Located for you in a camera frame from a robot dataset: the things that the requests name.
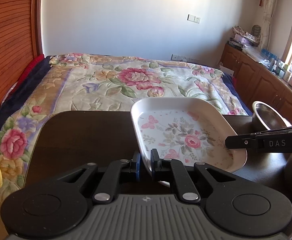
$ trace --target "metal bowl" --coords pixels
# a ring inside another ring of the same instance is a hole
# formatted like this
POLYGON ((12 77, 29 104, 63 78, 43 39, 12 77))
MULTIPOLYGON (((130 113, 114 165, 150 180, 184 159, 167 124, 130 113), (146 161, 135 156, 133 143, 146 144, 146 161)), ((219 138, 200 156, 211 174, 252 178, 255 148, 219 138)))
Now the metal bowl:
POLYGON ((252 124, 256 132, 291 126, 274 108, 261 101, 253 102, 252 108, 254 111, 252 124))

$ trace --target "wooden slatted panel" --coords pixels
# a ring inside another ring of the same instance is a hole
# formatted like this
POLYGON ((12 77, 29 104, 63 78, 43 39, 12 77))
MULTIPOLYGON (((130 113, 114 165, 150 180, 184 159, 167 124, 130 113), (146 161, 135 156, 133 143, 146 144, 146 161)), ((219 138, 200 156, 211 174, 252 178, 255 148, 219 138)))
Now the wooden slatted panel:
POLYGON ((0 104, 33 60, 31 0, 0 0, 0 104))

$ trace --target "dark brown table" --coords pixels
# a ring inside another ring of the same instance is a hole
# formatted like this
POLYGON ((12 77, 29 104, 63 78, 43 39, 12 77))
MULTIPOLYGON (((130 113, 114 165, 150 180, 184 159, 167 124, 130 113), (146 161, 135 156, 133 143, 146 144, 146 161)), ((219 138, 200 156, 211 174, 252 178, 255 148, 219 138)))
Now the dark brown table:
MULTIPOLYGON (((237 134, 252 133, 251 116, 224 115, 237 134)), ((54 115, 43 126, 29 166, 26 186, 88 162, 99 167, 111 161, 131 159, 138 150, 130 112, 67 111, 54 115)), ((290 197, 283 168, 287 155, 247 150, 246 164, 234 174, 276 189, 290 197)), ((151 181, 124 185, 121 191, 169 193, 151 181)), ((292 222, 286 233, 292 232, 292 222)))

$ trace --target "blanket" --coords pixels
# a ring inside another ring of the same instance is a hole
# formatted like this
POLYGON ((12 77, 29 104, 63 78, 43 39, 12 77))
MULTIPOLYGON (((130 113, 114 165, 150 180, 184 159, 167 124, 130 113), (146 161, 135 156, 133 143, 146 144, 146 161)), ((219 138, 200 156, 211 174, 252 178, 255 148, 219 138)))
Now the blanket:
POLYGON ((0 130, 0 206, 23 187, 41 127, 54 114, 130 111, 142 98, 194 97, 209 102, 221 114, 247 115, 223 82, 223 72, 207 66, 80 53, 54 56, 49 63, 49 72, 0 130))

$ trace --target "silver screw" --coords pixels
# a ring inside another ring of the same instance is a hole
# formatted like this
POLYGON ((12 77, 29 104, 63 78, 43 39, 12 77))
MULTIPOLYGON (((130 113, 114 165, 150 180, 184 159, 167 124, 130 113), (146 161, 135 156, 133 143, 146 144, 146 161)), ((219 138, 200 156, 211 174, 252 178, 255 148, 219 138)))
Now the silver screw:
POLYGON ((107 201, 110 199, 110 195, 107 193, 97 193, 94 198, 98 201, 107 201))
POLYGON ((183 194, 183 199, 188 200, 188 201, 193 201, 198 199, 198 195, 193 192, 187 192, 183 194))

